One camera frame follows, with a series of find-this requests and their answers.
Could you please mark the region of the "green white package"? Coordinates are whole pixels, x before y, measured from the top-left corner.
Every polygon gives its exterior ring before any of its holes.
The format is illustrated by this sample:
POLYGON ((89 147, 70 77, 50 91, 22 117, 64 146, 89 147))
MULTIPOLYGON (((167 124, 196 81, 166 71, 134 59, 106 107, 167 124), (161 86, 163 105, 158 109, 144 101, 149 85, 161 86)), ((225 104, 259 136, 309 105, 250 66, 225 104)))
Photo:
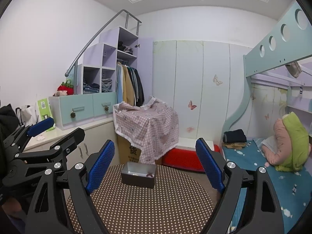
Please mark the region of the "green white package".
POLYGON ((47 118, 52 118, 52 111, 47 98, 40 99, 36 102, 38 121, 43 121, 47 118))

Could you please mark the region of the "white low cabinet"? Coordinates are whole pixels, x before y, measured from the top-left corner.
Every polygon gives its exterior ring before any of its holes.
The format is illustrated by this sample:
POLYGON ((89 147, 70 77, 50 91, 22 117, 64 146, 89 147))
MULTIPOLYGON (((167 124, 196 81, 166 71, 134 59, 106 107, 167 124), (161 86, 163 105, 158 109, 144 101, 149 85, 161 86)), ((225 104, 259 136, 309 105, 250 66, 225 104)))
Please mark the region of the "white low cabinet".
MULTIPOLYGON (((102 146, 107 140, 114 143, 114 157, 110 163, 111 166, 120 164, 117 134, 115 133, 114 123, 112 118, 106 118, 100 121, 93 121, 80 126, 84 130, 85 135, 79 132, 72 139, 67 139, 65 143, 60 144, 64 149, 69 146, 71 153, 67 156, 67 168, 71 169, 77 163, 83 163, 93 153, 97 153, 102 149, 102 146)), ((25 148, 25 152, 38 152, 49 150, 51 146, 58 145, 58 141, 70 136, 71 132, 76 128, 67 130, 54 130, 41 133, 40 135, 30 139, 25 148)))

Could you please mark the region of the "teal drawer unit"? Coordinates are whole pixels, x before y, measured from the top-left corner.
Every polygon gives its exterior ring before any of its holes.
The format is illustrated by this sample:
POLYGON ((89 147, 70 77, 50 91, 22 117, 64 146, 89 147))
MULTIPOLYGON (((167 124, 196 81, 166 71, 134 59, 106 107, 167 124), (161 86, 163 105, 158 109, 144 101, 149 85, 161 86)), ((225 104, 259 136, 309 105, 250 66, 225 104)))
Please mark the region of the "teal drawer unit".
POLYGON ((111 117, 116 100, 114 92, 49 97, 54 122, 61 130, 111 117))

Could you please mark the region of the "cardboard box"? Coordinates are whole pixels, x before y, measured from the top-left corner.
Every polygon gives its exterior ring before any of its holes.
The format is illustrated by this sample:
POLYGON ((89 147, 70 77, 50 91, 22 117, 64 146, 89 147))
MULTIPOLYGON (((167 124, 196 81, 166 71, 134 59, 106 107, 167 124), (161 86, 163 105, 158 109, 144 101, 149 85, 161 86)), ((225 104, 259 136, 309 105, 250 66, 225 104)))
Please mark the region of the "cardboard box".
POLYGON ((118 153, 120 158, 120 163, 125 164, 127 162, 139 162, 141 150, 132 146, 130 142, 121 137, 117 136, 117 142, 118 142, 118 153))

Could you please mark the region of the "dark grey storage box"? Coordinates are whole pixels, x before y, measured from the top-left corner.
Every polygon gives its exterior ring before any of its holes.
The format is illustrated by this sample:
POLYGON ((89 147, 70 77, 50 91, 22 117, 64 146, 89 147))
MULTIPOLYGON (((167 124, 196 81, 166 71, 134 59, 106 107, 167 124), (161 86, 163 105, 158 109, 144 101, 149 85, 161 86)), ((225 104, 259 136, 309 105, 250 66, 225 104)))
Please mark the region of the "dark grey storage box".
POLYGON ((142 188, 154 188, 157 166, 154 164, 142 164, 127 162, 122 171, 122 183, 142 188), (146 177, 146 174, 152 173, 153 177, 146 177))

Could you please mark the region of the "red strawberry plush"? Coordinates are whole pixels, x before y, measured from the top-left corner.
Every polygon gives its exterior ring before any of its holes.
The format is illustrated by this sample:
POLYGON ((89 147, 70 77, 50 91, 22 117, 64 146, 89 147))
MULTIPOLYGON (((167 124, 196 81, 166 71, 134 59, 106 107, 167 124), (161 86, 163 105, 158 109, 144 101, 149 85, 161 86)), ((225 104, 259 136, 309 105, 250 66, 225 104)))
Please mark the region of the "red strawberry plush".
POLYGON ((65 82, 58 87, 56 92, 54 93, 54 97, 61 97, 61 96, 70 96, 74 94, 74 86, 71 82, 71 79, 66 79, 65 82))

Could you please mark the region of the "pink plush toy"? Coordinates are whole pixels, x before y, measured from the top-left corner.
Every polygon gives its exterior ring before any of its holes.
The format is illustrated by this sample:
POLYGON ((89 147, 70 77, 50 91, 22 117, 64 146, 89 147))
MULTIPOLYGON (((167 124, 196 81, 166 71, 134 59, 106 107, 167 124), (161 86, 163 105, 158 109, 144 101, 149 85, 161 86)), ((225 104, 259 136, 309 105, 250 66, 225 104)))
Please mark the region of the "pink plush toy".
POLYGON ((262 141, 262 151, 269 164, 277 166, 283 164, 291 155, 291 139, 282 119, 276 120, 273 131, 273 136, 262 141))

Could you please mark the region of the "dark folded clothes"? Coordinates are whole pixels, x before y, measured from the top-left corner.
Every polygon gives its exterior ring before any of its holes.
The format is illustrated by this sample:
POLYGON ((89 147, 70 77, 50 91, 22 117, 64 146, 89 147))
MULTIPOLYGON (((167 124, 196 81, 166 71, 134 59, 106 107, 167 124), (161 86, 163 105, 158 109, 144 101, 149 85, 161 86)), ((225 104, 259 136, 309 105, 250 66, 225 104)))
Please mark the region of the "dark folded clothes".
POLYGON ((233 131, 226 131, 223 134, 223 142, 224 143, 246 143, 247 138, 242 129, 237 129, 233 131))

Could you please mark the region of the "pink checkered cloth cover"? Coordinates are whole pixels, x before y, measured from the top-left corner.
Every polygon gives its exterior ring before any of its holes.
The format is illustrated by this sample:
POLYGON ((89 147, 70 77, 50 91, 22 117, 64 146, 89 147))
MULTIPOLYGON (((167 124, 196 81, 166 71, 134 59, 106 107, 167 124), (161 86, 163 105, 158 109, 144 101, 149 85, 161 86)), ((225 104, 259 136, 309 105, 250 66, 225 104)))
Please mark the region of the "pink checkered cloth cover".
POLYGON ((141 150, 139 162, 153 164, 179 142, 179 118, 172 107, 151 96, 148 103, 131 106, 121 102, 113 106, 117 135, 141 150))

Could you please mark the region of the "green plush pillow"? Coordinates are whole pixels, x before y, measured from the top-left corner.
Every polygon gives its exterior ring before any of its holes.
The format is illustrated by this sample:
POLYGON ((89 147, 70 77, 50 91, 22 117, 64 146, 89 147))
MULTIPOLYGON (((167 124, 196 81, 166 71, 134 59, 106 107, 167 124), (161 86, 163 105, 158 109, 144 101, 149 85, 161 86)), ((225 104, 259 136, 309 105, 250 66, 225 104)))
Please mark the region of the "green plush pillow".
POLYGON ((285 115, 282 122, 291 139, 292 153, 283 164, 275 166, 275 169, 280 172, 300 171, 311 150, 309 134, 294 112, 285 115))

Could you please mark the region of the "purple stair shelf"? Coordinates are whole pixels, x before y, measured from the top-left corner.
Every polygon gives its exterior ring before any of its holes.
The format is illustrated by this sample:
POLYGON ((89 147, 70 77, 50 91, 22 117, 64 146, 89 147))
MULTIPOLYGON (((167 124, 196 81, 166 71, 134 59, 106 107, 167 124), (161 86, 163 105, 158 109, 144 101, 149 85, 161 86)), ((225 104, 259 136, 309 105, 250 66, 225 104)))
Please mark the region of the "purple stair shelf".
POLYGON ((83 83, 101 85, 103 79, 112 80, 115 92, 118 62, 138 71, 147 103, 152 95, 153 39, 135 36, 123 27, 114 28, 102 41, 96 39, 81 56, 78 66, 69 75, 74 94, 83 93, 83 83))

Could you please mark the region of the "hanging clothes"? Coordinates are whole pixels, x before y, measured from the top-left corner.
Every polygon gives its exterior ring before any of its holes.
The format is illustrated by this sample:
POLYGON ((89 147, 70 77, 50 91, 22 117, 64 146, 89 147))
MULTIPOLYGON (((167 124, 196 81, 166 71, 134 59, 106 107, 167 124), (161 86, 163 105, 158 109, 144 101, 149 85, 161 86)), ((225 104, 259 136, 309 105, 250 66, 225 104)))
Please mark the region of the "hanging clothes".
POLYGON ((125 102, 131 106, 141 107, 144 104, 144 91, 138 71, 130 66, 116 66, 117 103, 125 102))

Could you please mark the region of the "red white cooler box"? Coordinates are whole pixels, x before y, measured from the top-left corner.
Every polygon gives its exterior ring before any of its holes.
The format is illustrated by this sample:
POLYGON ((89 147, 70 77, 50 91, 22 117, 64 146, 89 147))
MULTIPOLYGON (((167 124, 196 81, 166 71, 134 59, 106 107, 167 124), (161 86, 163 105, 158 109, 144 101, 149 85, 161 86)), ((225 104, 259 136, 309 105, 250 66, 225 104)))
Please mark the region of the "red white cooler box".
POLYGON ((184 171, 204 173, 195 149, 196 140, 179 137, 178 144, 162 157, 162 165, 184 171))

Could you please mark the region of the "white wardrobe doors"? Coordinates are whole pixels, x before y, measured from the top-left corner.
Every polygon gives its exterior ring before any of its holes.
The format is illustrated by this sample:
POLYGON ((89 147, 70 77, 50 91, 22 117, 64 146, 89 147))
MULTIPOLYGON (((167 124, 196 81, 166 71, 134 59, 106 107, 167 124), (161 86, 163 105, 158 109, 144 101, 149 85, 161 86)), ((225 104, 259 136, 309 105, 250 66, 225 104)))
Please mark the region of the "white wardrobe doors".
POLYGON ((223 124, 244 92, 244 55, 250 48, 210 41, 153 43, 153 96, 178 114, 179 136, 219 144, 223 124))

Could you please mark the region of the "teal bunk bed frame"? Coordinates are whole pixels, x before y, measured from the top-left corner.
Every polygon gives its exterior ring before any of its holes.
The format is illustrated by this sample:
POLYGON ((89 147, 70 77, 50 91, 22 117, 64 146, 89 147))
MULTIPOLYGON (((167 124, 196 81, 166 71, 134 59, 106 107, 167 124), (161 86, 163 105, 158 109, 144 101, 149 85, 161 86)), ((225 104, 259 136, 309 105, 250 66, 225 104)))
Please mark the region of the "teal bunk bed frame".
POLYGON ((244 61, 244 91, 241 103, 225 120, 222 132, 228 131, 246 111, 251 96, 251 77, 288 63, 311 57, 311 23, 299 25, 299 13, 304 8, 294 2, 281 20, 247 55, 244 61))

